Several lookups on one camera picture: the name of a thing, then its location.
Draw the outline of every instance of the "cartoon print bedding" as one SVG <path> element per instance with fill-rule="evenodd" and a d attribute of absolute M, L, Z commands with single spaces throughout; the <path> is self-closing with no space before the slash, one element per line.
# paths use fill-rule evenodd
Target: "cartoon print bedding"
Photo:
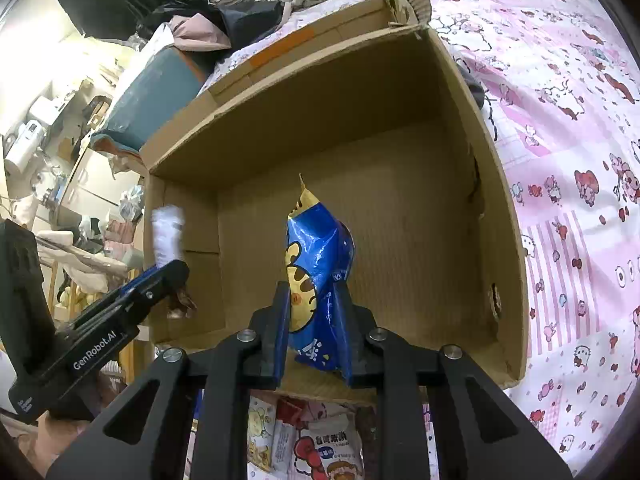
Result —
<path fill-rule="evenodd" d="M 359 1 L 295 12 L 209 83 Z M 576 474 L 640 375 L 640 72 L 597 0 L 431 1 L 431 27 L 485 89 L 527 255 L 529 362 L 508 394 Z"/>

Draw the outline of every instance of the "blue snack bag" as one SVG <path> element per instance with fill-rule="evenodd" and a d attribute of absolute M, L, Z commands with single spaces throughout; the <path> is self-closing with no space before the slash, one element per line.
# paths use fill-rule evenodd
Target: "blue snack bag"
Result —
<path fill-rule="evenodd" d="M 354 255 L 348 229 L 305 187 L 287 218 L 285 265 L 291 290 L 289 347 L 319 370 L 339 368 L 331 284 L 346 280 Z"/>

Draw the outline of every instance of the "black plastic bag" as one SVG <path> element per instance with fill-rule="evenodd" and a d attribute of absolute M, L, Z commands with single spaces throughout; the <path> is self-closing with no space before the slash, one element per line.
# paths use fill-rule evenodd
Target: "black plastic bag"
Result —
<path fill-rule="evenodd" d="M 173 16 L 202 14 L 225 32 L 232 50 L 270 34 L 282 18 L 280 2 L 249 2 L 217 8 L 208 0 L 58 0 L 76 28 L 102 40 L 126 41 L 135 32 L 151 38 Z"/>

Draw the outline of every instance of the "triangular cutout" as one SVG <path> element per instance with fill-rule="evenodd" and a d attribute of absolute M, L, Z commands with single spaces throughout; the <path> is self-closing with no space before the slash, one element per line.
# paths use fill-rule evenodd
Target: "triangular cutout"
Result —
<path fill-rule="evenodd" d="M 104 434 L 127 444 L 137 444 L 142 438 L 146 419 L 160 387 L 160 381 L 149 381 L 105 426 Z"/>
<path fill-rule="evenodd" d="M 489 394 L 473 378 L 466 378 L 466 391 L 476 414 L 480 438 L 486 444 L 515 436 L 518 429 L 511 419 L 496 405 Z"/>

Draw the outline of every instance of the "metal screw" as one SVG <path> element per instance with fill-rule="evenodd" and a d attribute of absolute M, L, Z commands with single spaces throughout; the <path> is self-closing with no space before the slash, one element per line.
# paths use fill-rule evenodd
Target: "metal screw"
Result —
<path fill-rule="evenodd" d="M 180 350 L 179 348 L 169 348 L 162 354 L 162 359 L 164 359 L 168 363 L 175 363 L 176 361 L 182 359 L 182 350 Z"/>
<path fill-rule="evenodd" d="M 384 341 L 386 339 L 386 330 L 384 328 L 374 328 L 371 332 L 369 332 L 369 337 L 373 339 L 373 341 Z"/>
<path fill-rule="evenodd" d="M 250 328 L 245 328 L 238 332 L 238 341 L 242 341 L 243 343 L 250 343 L 255 339 L 256 333 Z"/>
<path fill-rule="evenodd" d="M 442 352 L 449 359 L 460 359 L 462 357 L 462 348 L 457 345 L 444 345 L 442 347 Z"/>

